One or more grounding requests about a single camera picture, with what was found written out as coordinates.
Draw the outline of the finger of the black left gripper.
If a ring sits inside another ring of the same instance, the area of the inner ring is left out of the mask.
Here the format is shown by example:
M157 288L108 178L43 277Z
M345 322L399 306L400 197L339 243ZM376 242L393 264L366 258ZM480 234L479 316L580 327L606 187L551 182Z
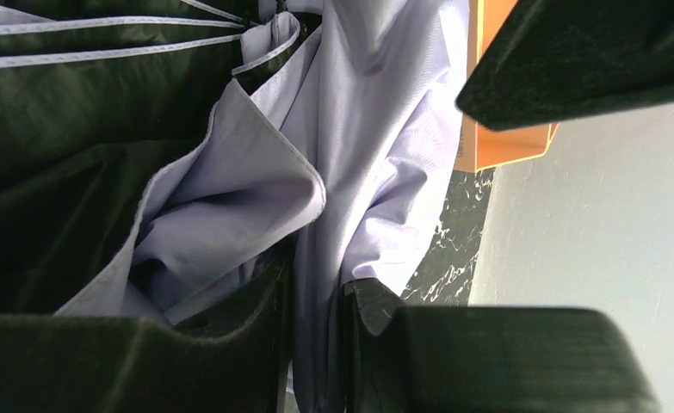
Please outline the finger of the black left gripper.
M541 1L517 80L520 120L674 102L674 1Z

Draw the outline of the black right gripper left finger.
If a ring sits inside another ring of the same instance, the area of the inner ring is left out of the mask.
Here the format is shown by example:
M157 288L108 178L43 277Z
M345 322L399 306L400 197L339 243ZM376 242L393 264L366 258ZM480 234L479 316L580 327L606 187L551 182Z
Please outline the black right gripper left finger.
M174 328L149 317L0 315L0 412L280 412L294 243Z

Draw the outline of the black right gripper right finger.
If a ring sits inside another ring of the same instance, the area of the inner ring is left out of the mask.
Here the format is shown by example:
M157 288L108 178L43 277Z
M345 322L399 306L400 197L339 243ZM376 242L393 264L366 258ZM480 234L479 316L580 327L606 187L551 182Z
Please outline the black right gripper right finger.
M599 311L409 305L376 279L343 289L349 412L656 412Z

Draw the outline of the lavender folding umbrella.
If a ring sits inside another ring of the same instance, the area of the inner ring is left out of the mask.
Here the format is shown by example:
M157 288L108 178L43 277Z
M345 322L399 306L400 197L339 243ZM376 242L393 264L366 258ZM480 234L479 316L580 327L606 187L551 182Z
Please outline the lavender folding umbrella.
M0 315L174 328L291 240L287 373L345 411L343 287L424 258L467 33L466 1L0 1Z

